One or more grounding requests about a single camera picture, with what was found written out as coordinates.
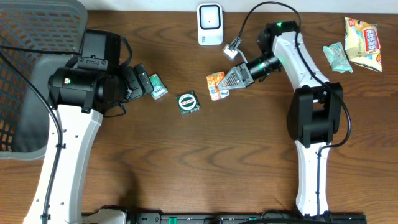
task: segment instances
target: white device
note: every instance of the white device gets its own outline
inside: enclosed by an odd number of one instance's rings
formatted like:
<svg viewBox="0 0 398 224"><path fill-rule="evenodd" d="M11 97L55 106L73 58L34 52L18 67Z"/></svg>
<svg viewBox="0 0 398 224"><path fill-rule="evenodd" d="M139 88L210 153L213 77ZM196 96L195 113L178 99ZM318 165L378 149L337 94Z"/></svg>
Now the white device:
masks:
<svg viewBox="0 0 398 224"><path fill-rule="evenodd" d="M198 6L198 42L200 45L218 45L223 42L223 9L217 3Z"/></svg>

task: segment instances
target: wooden table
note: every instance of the wooden table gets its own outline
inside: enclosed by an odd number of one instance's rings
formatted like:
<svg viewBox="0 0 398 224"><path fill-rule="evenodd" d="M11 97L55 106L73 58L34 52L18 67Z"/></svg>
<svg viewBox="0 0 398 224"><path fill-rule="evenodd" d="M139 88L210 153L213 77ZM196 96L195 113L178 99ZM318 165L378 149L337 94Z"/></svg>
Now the wooden table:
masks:
<svg viewBox="0 0 398 224"><path fill-rule="evenodd" d="M104 119L93 145L83 211L125 205L164 213L254 213L293 209L298 159L286 115L292 87L284 71L263 83L211 101L206 76L241 62L222 53L246 13L224 14L224 43L202 47L195 12L89 12L88 27L127 37L133 64L158 73L169 94L126 105L127 115ZM340 82L353 120L351 139L330 152L327 196L332 212L363 212L368 223L398 222L398 16L303 14L310 55L332 82ZM353 65L332 72L322 47L344 41L344 17L378 25L383 72ZM260 55L258 33L289 13L255 13L241 50ZM175 96L194 90L200 111L182 116ZM335 141L343 138L345 117ZM42 161L0 161L0 223L21 223L39 181Z"/></svg>

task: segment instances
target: cable connector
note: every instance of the cable connector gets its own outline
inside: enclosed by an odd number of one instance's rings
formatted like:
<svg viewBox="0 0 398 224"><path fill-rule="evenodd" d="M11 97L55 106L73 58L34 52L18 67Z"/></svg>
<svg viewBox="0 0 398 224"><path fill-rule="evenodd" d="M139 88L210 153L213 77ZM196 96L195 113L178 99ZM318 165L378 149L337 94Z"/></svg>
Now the cable connector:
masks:
<svg viewBox="0 0 398 224"><path fill-rule="evenodd" d="M228 55L230 59L235 59L237 54L239 53L239 45L242 40L239 37L235 38L230 44L225 45L223 52Z"/></svg>
<svg viewBox="0 0 398 224"><path fill-rule="evenodd" d="M238 51L233 49L229 44L225 45L223 52L228 55L230 59L235 59L238 54Z"/></svg>

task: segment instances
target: gray mesh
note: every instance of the gray mesh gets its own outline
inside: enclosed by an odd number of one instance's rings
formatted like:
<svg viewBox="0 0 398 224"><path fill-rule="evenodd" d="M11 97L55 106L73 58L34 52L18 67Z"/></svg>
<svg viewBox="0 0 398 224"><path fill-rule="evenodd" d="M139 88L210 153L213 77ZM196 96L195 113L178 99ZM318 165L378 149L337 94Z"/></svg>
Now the gray mesh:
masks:
<svg viewBox="0 0 398 224"><path fill-rule="evenodd" d="M1 0L0 44L76 52L81 47L86 22L87 11L76 0ZM34 65L43 55L0 50L34 82L44 97L48 96L47 80L32 77ZM44 106L18 74L0 59L0 158L43 156L48 126L49 117Z"/></svg>

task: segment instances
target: plastic wrapper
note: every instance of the plastic wrapper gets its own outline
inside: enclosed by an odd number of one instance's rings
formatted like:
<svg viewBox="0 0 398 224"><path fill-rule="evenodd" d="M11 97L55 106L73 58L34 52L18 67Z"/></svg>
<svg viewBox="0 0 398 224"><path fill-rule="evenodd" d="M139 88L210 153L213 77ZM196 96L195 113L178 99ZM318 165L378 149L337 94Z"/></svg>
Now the plastic wrapper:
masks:
<svg viewBox="0 0 398 224"><path fill-rule="evenodd" d="M353 68L347 60L343 45L341 43L335 43L329 47L323 46L323 53L325 53L332 71L340 73L345 71L349 71L351 73L353 72Z"/></svg>
<svg viewBox="0 0 398 224"><path fill-rule="evenodd" d="M347 17L345 23L345 50L348 60L362 67L381 72L381 46L377 25Z"/></svg>
<svg viewBox="0 0 398 224"><path fill-rule="evenodd" d="M160 97L164 96L166 93L169 92L167 91L166 86L164 86L162 80L157 74L149 77L149 79L150 82L152 83L152 86L154 87L154 91L151 94L155 100L159 99Z"/></svg>

